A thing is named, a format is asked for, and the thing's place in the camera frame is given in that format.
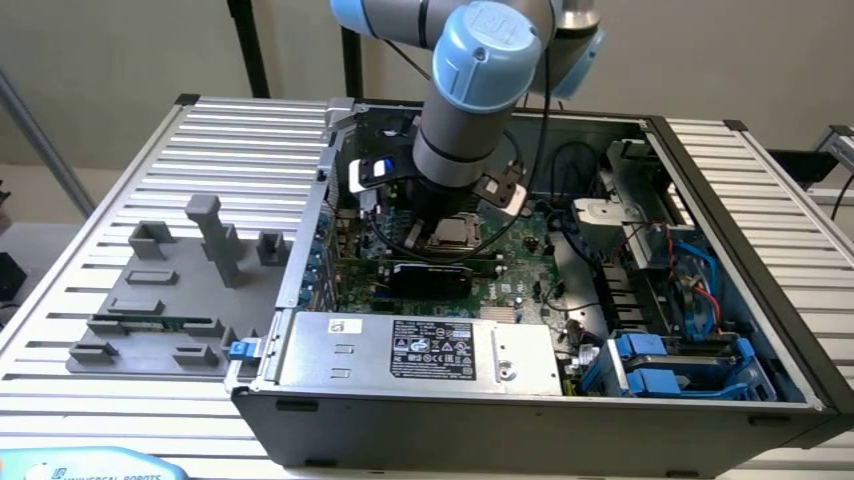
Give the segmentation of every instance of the blue joint cap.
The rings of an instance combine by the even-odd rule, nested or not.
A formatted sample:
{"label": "blue joint cap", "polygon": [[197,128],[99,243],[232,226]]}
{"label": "blue joint cap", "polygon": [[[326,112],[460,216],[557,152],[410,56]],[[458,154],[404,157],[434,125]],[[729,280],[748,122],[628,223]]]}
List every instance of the blue joint cap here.
{"label": "blue joint cap", "polygon": [[233,342],[229,349],[229,360],[253,360],[257,348],[258,344],[256,342]]}
{"label": "blue joint cap", "polygon": [[597,34],[590,40],[590,43],[588,44],[588,49],[578,59],[578,62],[576,62],[576,65],[573,65],[573,68],[566,73],[564,80],[558,82],[558,86],[552,90],[553,97],[569,100],[570,98],[573,98],[573,95],[576,95],[578,87],[581,86],[582,82],[585,81],[585,77],[590,72],[590,67],[593,67],[593,62],[600,55],[600,47],[602,46],[605,37],[605,30],[600,28]]}
{"label": "blue joint cap", "polygon": [[365,13],[364,0],[330,0],[333,15],[345,28],[362,35],[374,35],[369,17]]}
{"label": "blue joint cap", "polygon": [[528,17],[504,3],[476,1],[452,13],[433,55],[434,82],[461,110],[494,113],[529,90],[542,42]]}

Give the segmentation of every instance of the motherboard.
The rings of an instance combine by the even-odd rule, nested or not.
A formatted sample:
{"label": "motherboard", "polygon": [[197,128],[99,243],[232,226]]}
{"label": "motherboard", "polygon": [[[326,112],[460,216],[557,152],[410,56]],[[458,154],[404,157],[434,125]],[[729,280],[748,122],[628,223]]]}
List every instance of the motherboard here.
{"label": "motherboard", "polygon": [[[541,297],[560,282],[553,250],[549,243],[546,213],[532,211],[520,218],[506,235],[481,254],[462,264],[469,270],[465,292],[444,292],[437,285],[422,284],[440,279],[420,275],[404,278],[412,287],[425,290],[422,298],[396,294],[388,282],[390,272],[421,267],[400,257],[356,212],[340,212],[340,260],[337,263],[340,311],[348,313],[394,313],[457,318],[489,318],[506,323],[541,323]],[[388,215],[380,225],[388,236],[405,242],[413,227],[409,211]],[[462,213],[444,221],[426,248],[454,255],[474,248],[501,228],[498,221],[477,213]]]}

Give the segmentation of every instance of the power supply label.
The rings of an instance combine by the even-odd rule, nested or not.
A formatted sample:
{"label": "power supply label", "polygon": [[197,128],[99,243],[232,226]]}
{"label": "power supply label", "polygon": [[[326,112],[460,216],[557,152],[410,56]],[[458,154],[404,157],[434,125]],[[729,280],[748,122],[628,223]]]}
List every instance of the power supply label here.
{"label": "power supply label", "polygon": [[396,320],[392,374],[398,378],[477,380],[472,323]]}

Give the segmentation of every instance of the aluminum extrusion table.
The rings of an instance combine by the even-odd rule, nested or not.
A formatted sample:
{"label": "aluminum extrusion table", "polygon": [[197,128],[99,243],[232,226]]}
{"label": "aluminum extrusion table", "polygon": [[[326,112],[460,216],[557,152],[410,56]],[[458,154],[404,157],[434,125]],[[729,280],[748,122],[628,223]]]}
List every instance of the aluminum extrusion table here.
{"label": "aluminum extrusion table", "polygon": [[[0,448],[122,446],[162,456],[199,479],[377,477],[276,465],[219,381],[105,378],[66,370],[69,346],[119,279],[133,254],[127,237],[141,220],[166,220],[177,236],[198,237],[183,207],[194,193],[214,193],[223,202],[222,218],[242,238],[256,238],[262,229],[280,229],[293,238],[326,144],[325,114],[325,103],[206,97],[173,108],[0,333]],[[731,131],[723,122],[671,124],[852,383],[851,240],[749,133]],[[852,479],[854,433],[809,451],[767,452],[720,478]]]}

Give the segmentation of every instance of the blue cable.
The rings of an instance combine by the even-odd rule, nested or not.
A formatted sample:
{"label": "blue cable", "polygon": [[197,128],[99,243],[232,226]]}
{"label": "blue cable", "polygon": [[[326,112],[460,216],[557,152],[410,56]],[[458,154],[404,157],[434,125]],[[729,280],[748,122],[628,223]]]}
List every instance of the blue cable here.
{"label": "blue cable", "polygon": [[717,400],[739,400],[748,394],[748,384],[737,383],[717,392],[689,391],[680,394],[681,398],[709,398]]}
{"label": "blue cable", "polygon": [[680,247],[683,250],[685,250],[687,252],[689,252],[692,255],[701,257],[704,260],[707,260],[707,262],[709,262],[709,270],[712,271],[712,280],[711,280],[711,286],[709,286],[709,290],[715,297],[719,298],[719,290],[720,290],[720,285],[719,285],[719,261],[715,259],[715,257],[712,255],[709,255],[707,252],[704,252],[700,248],[697,248],[695,245],[692,245],[691,243],[684,242],[683,240],[679,240],[673,243],[675,247]]}

